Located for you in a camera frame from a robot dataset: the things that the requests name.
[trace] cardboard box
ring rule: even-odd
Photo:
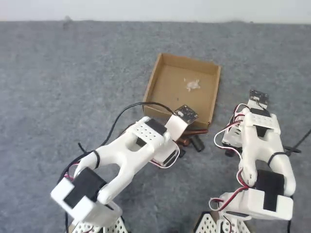
[[[210,62],[172,54],[159,54],[151,74],[144,101],[167,105],[173,111],[186,104],[199,118],[193,126],[207,129],[212,121],[221,67]],[[187,83],[199,80],[199,89],[187,89]],[[160,106],[146,105],[144,113],[150,117],[170,114]]]

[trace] black cable tie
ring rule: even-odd
[[[278,155],[278,154],[285,154],[287,155],[285,152],[275,152],[273,155],[271,155],[271,157],[269,158],[269,161],[267,162],[268,166],[270,166],[270,163],[272,162],[273,158]]]
[[[100,161],[101,161],[101,158],[100,158],[100,156],[99,156],[99,154],[98,154],[98,152],[97,152],[96,150],[93,150],[93,152],[94,152],[94,154],[95,154],[96,157],[97,157],[97,162],[96,162],[96,166],[95,166],[95,169],[96,169],[96,168],[98,168],[98,166],[99,166],[99,163],[100,163]]]

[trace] black wire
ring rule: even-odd
[[[114,121],[113,124],[112,124],[112,127],[111,127],[111,129],[110,129],[110,131],[109,131],[109,134],[108,134],[106,140],[101,144],[101,146],[105,145],[105,144],[108,142],[108,140],[110,139],[110,137],[111,137],[111,135],[112,135],[112,132],[113,132],[113,130],[114,130],[114,128],[115,128],[115,126],[116,126],[116,124],[117,124],[119,118],[121,117],[121,115],[122,115],[126,110],[128,110],[128,109],[130,109],[130,108],[132,108],[132,107],[138,106],[138,105],[153,105],[153,104],[165,108],[167,111],[169,111],[169,112],[172,113],[173,115],[175,114],[169,107],[165,106],[165,105],[162,104],[162,103],[158,103],[158,102],[138,102],[138,103],[133,103],[133,104],[127,106],[126,108],[124,108],[124,109],[119,113],[119,115],[117,116],[117,118],[115,119],[115,121]]]
[[[302,139],[294,145],[290,151],[286,152],[287,156],[291,156],[291,153],[299,147],[299,145],[311,134],[311,129],[302,137]]]
[[[230,224],[230,231],[229,231],[229,233],[231,233],[231,230],[232,230],[232,224],[231,224],[231,222],[229,221],[229,219],[226,217],[226,216],[224,216],[224,218],[229,222],[229,224]]]
[[[65,212],[65,226],[66,226],[66,233],[69,233],[69,229],[68,229],[68,214],[67,214],[67,212]]]
[[[291,224],[292,224],[292,220],[289,220],[287,223],[287,233],[291,233]]]
[[[116,126],[116,124],[117,124],[119,118],[121,117],[121,115],[122,115],[126,110],[128,110],[128,109],[130,109],[130,108],[132,108],[132,107],[138,106],[138,105],[158,105],[158,106],[161,106],[161,107],[165,108],[167,111],[169,111],[169,112],[172,113],[173,115],[175,115],[175,113],[173,112],[172,109],[170,109],[168,106],[165,106],[165,105],[162,104],[162,103],[158,103],[158,102],[137,102],[137,103],[133,103],[133,104],[127,106],[126,108],[124,108],[124,109],[119,113],[119,115],[117,116],[117,118],[115,119],[115,121],[114,121],[113,124],[112,124],[112,127],[111,127],[111,129],[110,129],[110,131],[109,131],[109,134],[108,134],[106,140],[101,144],[101,146],[105,145],[105,144],[108,142],[108,140],[110,139],[110,137],[111,137],[111,135],[112,135],[112,133],[113,133],[113,130],[114,130],[114,128],[115,128],[115,126]],[[79,162],[81,159],[83,159],[84,157],[86,157],[87,155],[89,155],[90,153],[92,153],[92,151],[87,152],[87,151],[81,146],[80,143],[78,143],[78,145],[79,145],[80,149],[81,149],[84,153],[81,154],[80,156],[78,156],[77,158],[75,158],[74,160],[72,160],[72,161],[67,165],[67,167],[66,167],[66,168],[63,170],[63,172],[61,173],[61,175],[60,175],[60,177],[59,177],[57,183],[59,183],[59,182],[63,179],[64,175],[66,174],[66,172],[68,172],[69,168],[70,168],[73,164]],[[68,230],[68,214],[67,214],[67,212],[65,212],[65,227],[66,227],[66,233],[68,233],[69,230]]]

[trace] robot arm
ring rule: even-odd
[[[101,146],[80,160],[71,182],[63,178],[51,197],[76,221],[99,227],[111,226],[121,215],[113,199],[128,186],[134,175],[149,161],[164,167],[178,158],[174,142],[198,115],[184,105],[164,126],[147,116],[130,126],[108,145]],[[93,170],[117,164],[118,175],[109,183]]]
[[[233,116],[234,121],[241,122],[225,131],[224,146],[242,152],[239,168],[246,184],[239,192],[221,195],[223,202],[219,203],[219,209],[222,214],[243,220],[252,217],[290,220],[293,213],[290,196],[295,191],[295,178],[283,150],[276,115],[266,110],[267,101],[262,101],[263,96],[267,97],[257,91],[252,95],[251,91],[248,104]],[[257,170],[256,160],[266,162],[271,171]]]

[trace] white wire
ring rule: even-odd
[[[214,209],[214,208],[212,208],[211,205],[210,205],[211,202],[214,201],[214,200],[216,200],[216,199],[217,199],[217,200],[222,200],[222,201],[224,201],[224,200],[221,199],[221,198],[211,198],[211,199],[209,199],[208,206],[209,206],[209,208],[210,208],[211,210],[213,210],[213,211],[218,211],[218,210],[220,209],[220,208]]]
[[[237,106],[237,108],[235,109],[234,114],[236,114],[237,110],[238,110],[239,107],[242,106],[242,105],[245,106],[245,107],[248,107],[246,103],[239,103],[238,106]]]
[[[176,147],[177,147],[177,153],[175,154],[176,157],[175,157],[175,160],[174,160],[169,166],[161,166],[161,165],[159,165],[159,164],[153,162],[152,160],[149,161],[149,162],[152,163],[153,165],[156,165],[156,166],[159,167],[159,168],[162,168],[162,169],[168,169],[168,168],[172,167],[172,166],[176,163],[176,161],[177,161],[177,159],[178,159],[178,157],[179,157],[179,154],[180,154],[180,148],[179,148],[179,146],[178,146],[176,143],[175,143],[175,145],[176,145]]]
[[[219,131],[218,133],[216,133],[215,136],[214,136],[214,144],[215,144],[217,147],[221,148],[221,149],[226,149],[226,150],[233,150],[233,151],[235,151],[235,152],[238,154],[239,158],[242,160],[241,154],[240,154],[236,149],[234,149],[234,148],[232,148],[232,147],[223,147],[223,146],[220,146],[220,145],[218,145],[217,142],[216,142],[216,137],[217,137],[219,134],[221,134],[222,132],[226,131],[227,129],[230,129],[232,126],[237,125],[237,124],[240,124],[240,122],[236,122],[235,124],[232,124],[230,127],[224,128],[223,130],[221,130],[221,131]]]

